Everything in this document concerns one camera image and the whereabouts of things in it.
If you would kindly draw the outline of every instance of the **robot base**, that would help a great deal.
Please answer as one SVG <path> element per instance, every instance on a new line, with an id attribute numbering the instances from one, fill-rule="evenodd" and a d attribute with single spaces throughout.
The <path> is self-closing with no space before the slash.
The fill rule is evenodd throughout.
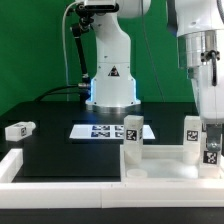
<path id="1" fill-rule="evenodd" d="M 101 107 L 97 105 L 86 104 L 86 109 L 99 113 L 128 113 L 131 111 L 140 111 L 141 104 L 135 104 L 127 107 Z"/>

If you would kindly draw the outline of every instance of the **warning label sticker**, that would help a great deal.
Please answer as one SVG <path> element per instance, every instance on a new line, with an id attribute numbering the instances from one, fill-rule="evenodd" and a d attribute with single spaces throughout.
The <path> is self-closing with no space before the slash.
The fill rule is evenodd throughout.
<path id="1" fill-rule="evenodd" d="M 115 66 L 111 69 L 108 76 L 112 76 L 112 77 L 119 77 L 120 76 L 118 71 L 117 71 L 117 68 Z"/>

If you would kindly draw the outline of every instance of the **black and white pattern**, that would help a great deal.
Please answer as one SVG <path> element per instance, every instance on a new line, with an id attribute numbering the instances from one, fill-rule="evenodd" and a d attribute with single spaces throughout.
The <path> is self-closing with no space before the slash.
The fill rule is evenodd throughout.
<path id="1" fill-rule="evenodd" d="M 115 125 L 115 131 L 124 131 L 123 125 Z"/>
<path id="2" fill-rule="evenodd" d="M 198 131 L 187 131 L 187 141 L 197 142 L 198 141 Z"/>
<path id="3" fill-rule="evenodd" d="M 217 162 L 218 162 L 218 153 L 217 152 L 204 151 L 203 163 L 216 165 Z"/>
<path id="4" fill-rule="evenodd" d="M 109 131 L 110 125 L 93 125 L 93 131 Z"/>
<path id="5" fill-rule="evenodd" d="M 137 141 L 137 131 L 136 130 L 127 130 L 126 139 L 129 141 Z"/>
<path id="6" fill-rule="evenodd" d="M 115 137 L 116 138 L 123 138 L 124 137 L 124 132 L 115 132 Z"/>
<path id="7" fill-rule="evenodd" d="M 140 129 L 140 132 L 139 132 L 139 139 L 141 140 L 143 138 L 142 136 L 142 128 Z"/>
<path id="8" fill-rule="evenodd" d="M 27 130 L 24 127 L 24 128 L 21 128 L 21 136 L 25 136 L 25 135 L 27 135 Z"/>
<path id="9" fill-rule="evenodd" d="M 110 138 L 110 132 L 108 131 L 92 132 L 91 137 L 92 138 Z"/>

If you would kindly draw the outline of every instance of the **white plastic frame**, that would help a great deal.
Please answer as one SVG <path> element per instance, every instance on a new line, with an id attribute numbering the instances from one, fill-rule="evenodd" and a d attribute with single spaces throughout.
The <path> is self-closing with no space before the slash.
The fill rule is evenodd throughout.
<path id="1" fill-rule="evenodd" d="M 223 179 L 128 180 L 123 161 L 121 149 L 119 183 L 11 183 L 22 166 L 22 149 L 12 149 L 0 163 L 0 208 L 224 206 Z"/>

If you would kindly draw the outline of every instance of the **qr code tag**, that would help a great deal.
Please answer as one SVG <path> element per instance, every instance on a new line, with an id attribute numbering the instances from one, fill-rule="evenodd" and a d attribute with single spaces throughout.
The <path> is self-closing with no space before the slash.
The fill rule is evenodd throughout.
<path id="1" fill-rule="evenodd" d="M 110 138 L 110 132 L 92 132 L 92 138 Z"/>
<path id="2" fill-rule="evenodd" d="M 126 139 L 129 141 L 137 141 L 137 131 L 136 130 L 127 130 Z"/>
<path id="3" fill-rule="evenodd" d="M 198 131 L 187 131 L 187 141 L 198 141 Z"/>
<path id="4" fill-rule="evenodd" d="M 203 163 L 216 165 L 218 163 L 218 153 L 204 151 Z"/>

